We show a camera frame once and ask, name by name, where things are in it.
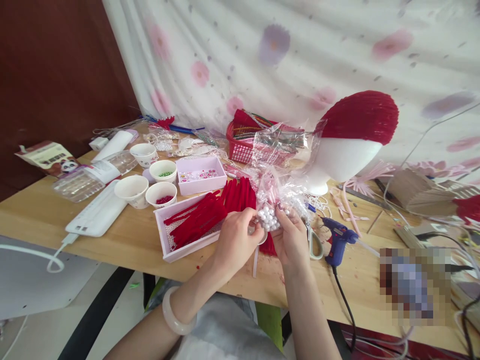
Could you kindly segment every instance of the woman's right hand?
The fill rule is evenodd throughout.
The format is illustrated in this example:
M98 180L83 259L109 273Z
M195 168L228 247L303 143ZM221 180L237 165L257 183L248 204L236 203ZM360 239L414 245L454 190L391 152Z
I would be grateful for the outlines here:
M276 217L281 225L279 230L271 232L275 251L282 266L300 270L310 266L310 250L307 228L294 209L288 209L287 215L279 203Z

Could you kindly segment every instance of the panda illustration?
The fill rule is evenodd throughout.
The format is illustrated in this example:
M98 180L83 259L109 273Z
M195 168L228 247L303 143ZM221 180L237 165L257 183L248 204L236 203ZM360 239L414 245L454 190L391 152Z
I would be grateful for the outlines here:
M72 160L62 160L60 161L60 169L61 172L64 174L68 174L71 171L75 170L78 168L79 164L75 161Z

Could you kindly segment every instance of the scissors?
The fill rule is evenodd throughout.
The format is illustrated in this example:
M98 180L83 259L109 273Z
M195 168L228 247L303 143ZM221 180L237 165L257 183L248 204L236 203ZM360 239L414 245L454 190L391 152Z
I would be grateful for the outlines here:
M308 245L310 246L310 259L320 260L324 257L324 247L320 241L319 236L312 230L309 222L305 222L306 226L306 237L308 239ZM318 247L320 248L320 253L318 255L314 254L314 240L316 241Z

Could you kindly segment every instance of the pink tray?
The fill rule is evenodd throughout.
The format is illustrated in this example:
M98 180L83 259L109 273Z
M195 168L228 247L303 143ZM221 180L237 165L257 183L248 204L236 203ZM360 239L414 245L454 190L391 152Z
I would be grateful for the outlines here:
M199 196L195 196L189 198L187 200L183 200L177 203L174 203L170 206L162 207L155 210L153 213L155 214L156 224L158 226L158 232L160 233L160 243L161 249L163 251L163 260L167 263L174 262L184 256L191 254L201 248L210 245L218 240L220 234L220 227L222 226L221 223L215 225L211 231L209 231L204 237L194 241L184 247L181 247L177 250L171 250L170 243L169 243L169 230L167 226L165 226L164 221L173 215L177 214L178 212L189 208L193 204L197 203L201 199L205 197L206 194L202 194Z
M175 161L175 163L178 176L178 187L180 188L180 194L184 196L221 189L224 188L227 183L227 174L225 174L224 167L216 156L197 159L181 159ZM209 169L215 169L218 176L188 182L182 182L180 177L181 173L200 172Z

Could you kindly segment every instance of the hand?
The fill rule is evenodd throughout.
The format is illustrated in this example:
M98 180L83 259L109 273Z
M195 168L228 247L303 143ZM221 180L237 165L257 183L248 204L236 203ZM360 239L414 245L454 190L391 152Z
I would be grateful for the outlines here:
M226 281L245 265L264 237L264 230L259 223L255 225L255 231L248 234L249 223L256 215L257 211L251 207L242 212L232 211L221 226L213 254L213 268L223 272Z
M281 228L271 231L275 251L283 267L299 269L310 266L310 249L307 239L307 228L294 209L285 214L279 203L276 217Z

